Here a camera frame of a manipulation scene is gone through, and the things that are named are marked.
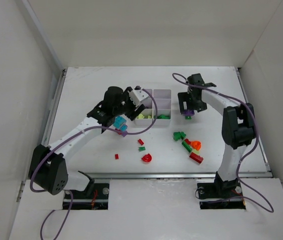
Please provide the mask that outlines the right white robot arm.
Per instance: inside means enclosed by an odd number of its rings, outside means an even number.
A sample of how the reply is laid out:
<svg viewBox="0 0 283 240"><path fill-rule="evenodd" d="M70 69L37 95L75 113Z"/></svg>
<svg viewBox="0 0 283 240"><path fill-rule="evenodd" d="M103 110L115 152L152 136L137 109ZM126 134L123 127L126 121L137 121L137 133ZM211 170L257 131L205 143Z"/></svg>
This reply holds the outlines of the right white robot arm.
<svg viewBox="0 0 283 240"><path fill-rule="evenodd" d="M199 182L198 196L205 199L228 199L240 189L238 167L246 148L256 138L254 107L250 103L214 91L214 83L204 82L201 74L185 80L186 92L177 94L181 115L189 118L211 106L222 116L221 135L225 143L221 165L213 182Z"/></svg>

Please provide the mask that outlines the red round lego piece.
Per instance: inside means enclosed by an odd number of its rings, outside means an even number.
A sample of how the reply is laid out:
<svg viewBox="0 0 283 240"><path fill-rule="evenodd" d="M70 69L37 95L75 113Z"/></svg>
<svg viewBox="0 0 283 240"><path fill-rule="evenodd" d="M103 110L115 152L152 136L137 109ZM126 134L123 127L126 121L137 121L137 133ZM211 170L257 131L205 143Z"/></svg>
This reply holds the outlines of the red round lego piece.
<svg viewBox="0 0 283 240"><path fill-rule="evenodd" d="M141 158L142 162L144 162L144 163L146 163L146 164L150 163L150 162L152 161L152 159L153 159L153 157L152 157L152 155L151 155L150 153L145 154L145 155Z"/></svg>

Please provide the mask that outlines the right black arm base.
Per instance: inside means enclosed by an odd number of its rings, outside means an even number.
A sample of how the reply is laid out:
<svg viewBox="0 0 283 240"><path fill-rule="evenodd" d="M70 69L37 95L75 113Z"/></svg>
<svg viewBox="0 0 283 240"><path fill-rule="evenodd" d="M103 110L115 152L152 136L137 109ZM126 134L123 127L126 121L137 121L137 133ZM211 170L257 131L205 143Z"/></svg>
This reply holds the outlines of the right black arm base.
<svg viewBox="0 0 283 240"><path fill-rule="evenodd" d="M221 189L214 182L197 182L195 196L199 199L201 210L245 210L245 201L241 198L242 188L237 182L235 186Z"/></svg>

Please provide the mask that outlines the long green lego brick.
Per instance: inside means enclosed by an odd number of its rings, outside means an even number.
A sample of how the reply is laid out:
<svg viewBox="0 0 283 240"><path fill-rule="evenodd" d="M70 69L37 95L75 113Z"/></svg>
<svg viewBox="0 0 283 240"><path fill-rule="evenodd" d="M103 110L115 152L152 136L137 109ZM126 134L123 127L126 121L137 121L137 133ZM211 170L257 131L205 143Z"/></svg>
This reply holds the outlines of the long green lego brick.
<svg viewBox="0 0 283 240"><path fill-rule="evenodd" d="M192 147L187 144L185 141L182 141L181 145L187 150L188 153L191 153L192 152Z"/></svg>

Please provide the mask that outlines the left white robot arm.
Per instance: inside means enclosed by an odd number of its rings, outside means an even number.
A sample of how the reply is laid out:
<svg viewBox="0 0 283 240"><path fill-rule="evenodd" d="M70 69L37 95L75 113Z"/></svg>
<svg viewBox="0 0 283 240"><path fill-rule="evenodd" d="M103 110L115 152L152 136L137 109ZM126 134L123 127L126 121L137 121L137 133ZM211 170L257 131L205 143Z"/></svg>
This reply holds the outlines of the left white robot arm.
<svg viewBox="0 0 283 240"><path fill-rule="evenodd" d="M33 151L28 178L33 192L57 195L61 191L90 191L93 179L78 170L68 171L72 157L88 142L111 126L118 116L133 121L146 107L150 93L136 86L122 89L111 86L100 101L73 130L47 146L39 144Z"/></svg>

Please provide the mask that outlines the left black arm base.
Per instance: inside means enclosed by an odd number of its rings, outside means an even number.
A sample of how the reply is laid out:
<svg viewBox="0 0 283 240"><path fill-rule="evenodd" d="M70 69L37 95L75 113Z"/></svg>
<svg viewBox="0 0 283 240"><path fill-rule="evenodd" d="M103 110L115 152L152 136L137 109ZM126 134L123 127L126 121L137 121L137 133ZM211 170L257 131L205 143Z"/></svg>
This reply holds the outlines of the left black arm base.
<svg viewBox="0 0 283 240"><path fill-rule="evenodd" d="M88 174L71 173L66 184L62 208L67 210L107 210L109 207L110 183L95 181Z"/></svg>

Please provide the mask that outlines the lime green lego brick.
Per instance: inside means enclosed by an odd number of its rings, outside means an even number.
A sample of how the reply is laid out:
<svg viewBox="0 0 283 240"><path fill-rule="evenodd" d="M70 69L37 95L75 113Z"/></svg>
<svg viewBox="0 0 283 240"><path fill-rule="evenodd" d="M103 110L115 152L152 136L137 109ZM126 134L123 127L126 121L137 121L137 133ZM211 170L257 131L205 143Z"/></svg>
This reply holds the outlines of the lime green lego brick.
<svg viewBox="0 0 283 240"><path fill-rule="evenodd" d="M143 114L139 114L138 116L137 116L137 119L144 119L145 118L145 116L143 115Z"/></svg>

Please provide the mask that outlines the purple lego plate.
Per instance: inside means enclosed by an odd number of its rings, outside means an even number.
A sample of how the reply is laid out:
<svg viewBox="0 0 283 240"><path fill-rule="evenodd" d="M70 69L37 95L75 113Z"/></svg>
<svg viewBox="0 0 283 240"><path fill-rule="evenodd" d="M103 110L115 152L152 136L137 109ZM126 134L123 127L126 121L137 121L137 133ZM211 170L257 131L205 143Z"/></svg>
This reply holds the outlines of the purple lego plate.
<svg viewBox="0 0 283 240"><path fill-rule="evenodd" d="M191 120L192 117L195 115L195 111L194 110L190 110L190 109L186 109L183 114L184 118L186 120Z"/></svg>

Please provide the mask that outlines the green lego cluster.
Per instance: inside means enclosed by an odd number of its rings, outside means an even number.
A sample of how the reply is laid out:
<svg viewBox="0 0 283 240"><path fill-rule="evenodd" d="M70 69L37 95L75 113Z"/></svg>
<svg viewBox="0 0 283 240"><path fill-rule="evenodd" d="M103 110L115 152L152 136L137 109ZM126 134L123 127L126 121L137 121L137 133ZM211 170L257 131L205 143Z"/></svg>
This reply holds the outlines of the green lego cluster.
<svg viewBox="0 0 283 240"><path fill-rule="evenodd" d="M173 133L173 140L178 141L178 140L184 140L186 138L186 134L183 131L176 131Z"/></svg>

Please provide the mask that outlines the small red lego brick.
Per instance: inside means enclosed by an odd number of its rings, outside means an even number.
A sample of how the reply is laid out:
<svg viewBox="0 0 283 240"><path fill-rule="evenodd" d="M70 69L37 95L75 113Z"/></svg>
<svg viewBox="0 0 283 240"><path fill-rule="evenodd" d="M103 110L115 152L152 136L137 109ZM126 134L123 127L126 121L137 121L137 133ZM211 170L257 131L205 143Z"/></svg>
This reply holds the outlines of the small red lego brick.
<svg viewBox="0 0 283 240"><path fill-rule="evenodd" d="M143 146L143 145L145 144L141 139L138 139L137 142L138 142L141 146Z"/></svg>

